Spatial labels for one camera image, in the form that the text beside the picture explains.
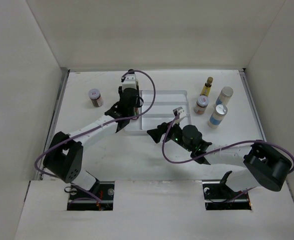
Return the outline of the white lid dark sauce jar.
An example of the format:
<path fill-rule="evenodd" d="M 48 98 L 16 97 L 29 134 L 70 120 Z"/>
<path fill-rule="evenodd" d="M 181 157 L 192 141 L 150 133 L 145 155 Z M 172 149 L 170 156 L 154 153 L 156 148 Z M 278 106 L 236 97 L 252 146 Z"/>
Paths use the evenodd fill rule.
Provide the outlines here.
<path fill-rule="evenodd" d="M 93 88 L 88 92 L 89 99 L 91 100 L 94 107 L 98 108 L 103 105 L 103 99 L 98 89 Z"/>

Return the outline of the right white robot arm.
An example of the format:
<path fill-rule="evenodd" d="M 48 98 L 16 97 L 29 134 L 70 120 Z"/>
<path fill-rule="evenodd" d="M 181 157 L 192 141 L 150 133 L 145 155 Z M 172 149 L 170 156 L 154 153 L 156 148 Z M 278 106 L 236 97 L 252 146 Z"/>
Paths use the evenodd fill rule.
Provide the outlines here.
<path fill-rule="evenodd" d="M 240 171 L 228 171 L 220 181 L 219 192 L 225 198 L 236 192 L 264 187 L 278 192 L 289 173 L 294 170 L 293 156 L 283 148 L 262 140 L 245 140 L 219 146 L 202 138 L 194 125 L 162 123 L 147 134 L 155 143 L 173 141 L 190 153 L 190 161 L 204 165 L 238 166 Z"/>

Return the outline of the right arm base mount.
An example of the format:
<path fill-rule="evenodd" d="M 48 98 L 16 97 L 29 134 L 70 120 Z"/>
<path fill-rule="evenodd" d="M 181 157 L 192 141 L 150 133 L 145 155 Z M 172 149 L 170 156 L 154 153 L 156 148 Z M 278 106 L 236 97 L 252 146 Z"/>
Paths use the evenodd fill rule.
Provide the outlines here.
<path fill-rule="evenodd" d="M 234 192 L 226 185 L 228 171 L 221 180 L 202 182 L 204 204 L 207 211 L 251 210 L 248 191 Z"/>

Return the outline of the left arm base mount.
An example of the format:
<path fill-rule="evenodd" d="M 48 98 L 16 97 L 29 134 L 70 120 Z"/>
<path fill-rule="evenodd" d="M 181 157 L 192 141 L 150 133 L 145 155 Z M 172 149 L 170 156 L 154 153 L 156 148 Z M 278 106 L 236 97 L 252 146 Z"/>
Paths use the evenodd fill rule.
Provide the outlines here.
<path fill-rule="evenodd" d="M 80 190 L 74 185 L 65 187 L 64 192 L 68 194 L 68 211 L 99 212 L 113 210 L 115 195 L 114 181 L 102 181 L 90 190 L 90 192 L 100 201 L 97 201 L 93 196 L 83 190 Z"/>

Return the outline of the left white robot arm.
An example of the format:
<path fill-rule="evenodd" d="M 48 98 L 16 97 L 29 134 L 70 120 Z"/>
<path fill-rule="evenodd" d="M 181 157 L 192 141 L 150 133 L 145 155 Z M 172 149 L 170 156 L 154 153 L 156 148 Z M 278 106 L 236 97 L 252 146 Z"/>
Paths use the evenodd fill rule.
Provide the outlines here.
<path fill-rule="evenodd" d="M 99 193 L 99 180 L 82 168 L 83 153 L 106 136 L 113 135 L 126 127 L 137 115 L 137 108 L 143 103 L 135 88 L 119 87 L 119 101 L 92 124 L 71 133 L 58 132 L 52 139 L 43 165 L 57 178 L 67 184 L 82 188 L 87 199 L 94 199 Z"/>

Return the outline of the yellow cap chili sauce bottle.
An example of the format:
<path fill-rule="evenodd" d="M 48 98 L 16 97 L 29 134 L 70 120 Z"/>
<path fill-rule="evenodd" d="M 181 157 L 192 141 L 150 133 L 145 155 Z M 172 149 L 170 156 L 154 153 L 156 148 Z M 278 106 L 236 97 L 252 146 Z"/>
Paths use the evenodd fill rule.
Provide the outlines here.
<path fill-rule="evenodd" d="M 134 119 L 138 119 L 140 114 L 140 107 L 135 107 L 134 108 Z"/>

